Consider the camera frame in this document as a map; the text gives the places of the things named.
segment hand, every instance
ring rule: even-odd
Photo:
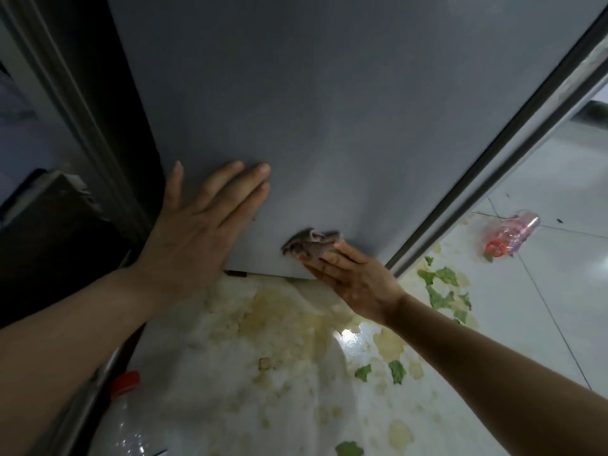
[[[336,243],[340,252],[327,252],[321,259],[303,257],[304,267],[327,284],[356,314],[386,325],[406,295],[396,278],[377,260],[346,242]]]
[[[235,240],[262,205],[270,184],[263,163],[226,186],[242,170],[240,161],[214,172],[194,201],[182,206],[184,168],[177,162],[167,179],[161,214],[142,253],[127,269],[164,302],[206,289],[222,272]]]

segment clear plastic bottle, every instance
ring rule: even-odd
[[[168,455],[162,432],[153,429],[133,403],[133,391],[140,382],[137,371],[127,371],[110,384],[112,402],[91,441],[89,456]]]
[[[513,256],[540,224],[541,218],[538,214],[527,210],[518,211],[490,232],[484,255],[492,258]]]

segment forearm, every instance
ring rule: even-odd
[[[157,304],[128,269],[0,330],[0,440],[24,452]]]
[[[608,401],[404,295],[389,319],[512,454],[602,454]]]

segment red bottle cap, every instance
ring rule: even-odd
[[[506,245],[498,240],[490,240],[486,243],[486,249],[483,251],[484,254],[491,256],[492,258],[499,258],[504,256],[508,252]]]
[[[132,391],[139,384],[139,380],[138,371],[127,371],[121,374],[110,383],[110,399],[113,400],[120,395]]]

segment person's left arm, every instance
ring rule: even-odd
[[[0,330],[0,441],[24,453],[95,368],[172,302],[208,288],[269,191],[262,164],[213,173],[182,206],[184,169],[169,175],[162,212],[135,264]]]

